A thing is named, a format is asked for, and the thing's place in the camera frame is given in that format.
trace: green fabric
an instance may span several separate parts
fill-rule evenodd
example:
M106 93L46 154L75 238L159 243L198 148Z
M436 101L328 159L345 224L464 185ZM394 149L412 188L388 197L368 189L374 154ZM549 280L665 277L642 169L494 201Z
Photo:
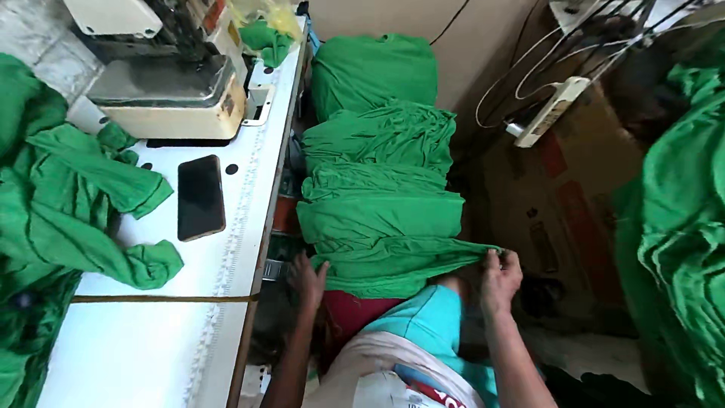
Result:
M340 110L304 133L307 168L334 163L399 163L445 175L453 161L448 143L455 115L392 99L365 113Z
M408 298L426 279L478 261L491 245L456 240L463 199L444 190L454 115L393 100L338 111L307 130L310 172L297 216L327 289Z
M260 52L265 67L277 68L289 51L294 39L289 34L282 34L275 28L267 26L264 20L239 28L239 37L250 49Z
M692 109L618 192L616 255L645 347L693 401L725 407L725 44L723 32L669 79Z
M312 61L312 102L320 122L340 109L364 113L390 98L432 105L437 94L436 58L424 38L333 37Z
M117 125L98 137L65 123L67 104L21 61L0 54L0 408L34 407L82 271L140 289L183 263L168 241L118 248L117 212L145 216L172 193L121 152Z

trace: white table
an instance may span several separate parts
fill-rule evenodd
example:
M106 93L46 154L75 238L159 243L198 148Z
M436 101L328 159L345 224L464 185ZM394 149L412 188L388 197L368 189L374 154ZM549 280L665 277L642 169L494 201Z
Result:
M305 19L298 17L301 27ZM83 275L76 295L245 296L259 291L292 111L305 60L294 46L282 65L254 67L249 87L272 83L270 116L242 126L227 147L132 149L176 190L177 167L217 155L227 227L191 242L176 238L174 193L148 216L123 216L124 245L171 241L184 267L164 287L136 290ZM225 173L229 164L239 170ZM75 303L49 362L38 407L235 407L256 303Z

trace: power strip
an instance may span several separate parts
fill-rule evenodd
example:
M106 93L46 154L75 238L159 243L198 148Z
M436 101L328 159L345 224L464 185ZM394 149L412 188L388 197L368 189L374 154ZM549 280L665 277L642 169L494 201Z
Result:
M579 95L592 81L581 76L571 76L560 84L549 102L539 111L531 123L520 134L515 134L515 127L509 125L507 131L516 136L514 145L518 147L531 147L556 122L556 120L571 106Z

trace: smartphone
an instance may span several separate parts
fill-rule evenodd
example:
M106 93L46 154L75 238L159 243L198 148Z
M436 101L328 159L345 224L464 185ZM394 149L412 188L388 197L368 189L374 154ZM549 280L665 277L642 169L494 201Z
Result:
M209 155L178 167L178 228L181 242L205 237L226 227L219 158Z

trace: green garment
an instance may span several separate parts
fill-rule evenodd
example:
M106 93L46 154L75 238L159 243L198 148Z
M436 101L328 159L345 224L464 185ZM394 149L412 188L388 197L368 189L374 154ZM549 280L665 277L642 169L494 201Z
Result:
M294 39L289 34L282 34L275 28L267 26L264 20L239 28L239 37L250 49L260 52L265 67L277 68L289 52Z
M340 110L304 133L308 170L322 161L400 163L448 172L455 115L398 99L365 113Z
M141 218L171 195L121 152L136 140L111 123L89 136L67 103L21 61L0 54L0 408L34 407L50 350L82 271L140 289L183 263L168 241L118 248L118 212Z
M330 261L327 290L408 298L429 277L481 259L491 245L456 240L463 199L435 170L404 164L321 163L297 206L304 240Z
M340 109L363 113L390 98L432 105L437 94L436 58L424 38L333 37L312 61L312 103L320 122Z
M645 347L702 407L725 407L724 33L670 72L692 109L650 148L616 203L631 315Z

